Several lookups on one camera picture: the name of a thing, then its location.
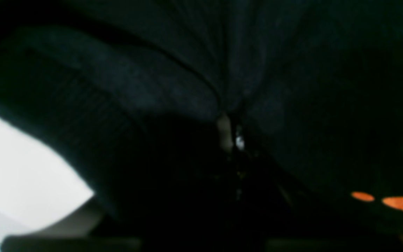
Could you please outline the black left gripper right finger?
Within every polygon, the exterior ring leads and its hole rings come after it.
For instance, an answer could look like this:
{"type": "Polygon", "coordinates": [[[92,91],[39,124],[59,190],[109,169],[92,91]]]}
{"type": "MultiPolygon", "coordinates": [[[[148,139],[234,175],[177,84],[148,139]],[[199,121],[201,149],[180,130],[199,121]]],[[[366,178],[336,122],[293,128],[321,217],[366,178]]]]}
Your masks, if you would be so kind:
{"type": "Polygon", "coordinates": [[[400,236],[367,231],[329,211],[235,125],[237,222],[253,252],[403,252],[400,236]]]}

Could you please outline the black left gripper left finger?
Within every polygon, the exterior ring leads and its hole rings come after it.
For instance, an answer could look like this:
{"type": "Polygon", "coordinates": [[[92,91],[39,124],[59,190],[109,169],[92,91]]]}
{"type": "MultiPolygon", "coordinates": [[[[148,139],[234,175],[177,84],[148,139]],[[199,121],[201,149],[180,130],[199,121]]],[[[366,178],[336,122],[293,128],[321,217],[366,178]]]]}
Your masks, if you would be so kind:
{"type": "Polygon", "coordinates": [[[85,155],[92,199],[3,252],[210,252],[231,217],[232,120],[153,118],[85,155]]]}

